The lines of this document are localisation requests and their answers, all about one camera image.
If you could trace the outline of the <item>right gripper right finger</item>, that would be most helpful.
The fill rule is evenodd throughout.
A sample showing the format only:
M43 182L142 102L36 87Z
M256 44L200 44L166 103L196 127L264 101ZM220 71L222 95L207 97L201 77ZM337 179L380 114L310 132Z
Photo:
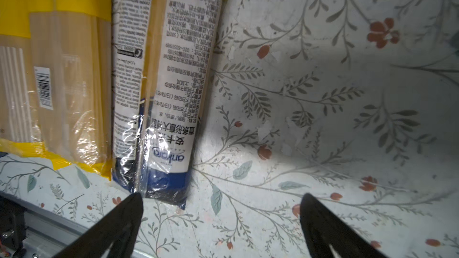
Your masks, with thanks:
M386 258L310 193L301 200L300 224L312 258L333 258L333 252L342 258Z

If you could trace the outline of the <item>blue white spaghetti pack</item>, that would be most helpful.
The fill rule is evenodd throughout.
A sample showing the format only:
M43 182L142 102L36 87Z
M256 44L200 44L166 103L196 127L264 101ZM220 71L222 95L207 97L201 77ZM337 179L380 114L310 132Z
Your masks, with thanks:
M223 0L119 0L112 178L184 208Z

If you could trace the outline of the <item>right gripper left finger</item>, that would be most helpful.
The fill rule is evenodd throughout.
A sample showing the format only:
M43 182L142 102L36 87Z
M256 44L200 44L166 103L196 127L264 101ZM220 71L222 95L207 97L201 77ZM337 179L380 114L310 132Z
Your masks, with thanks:
M129 195L56 258L130 258L143 218L140 193Z

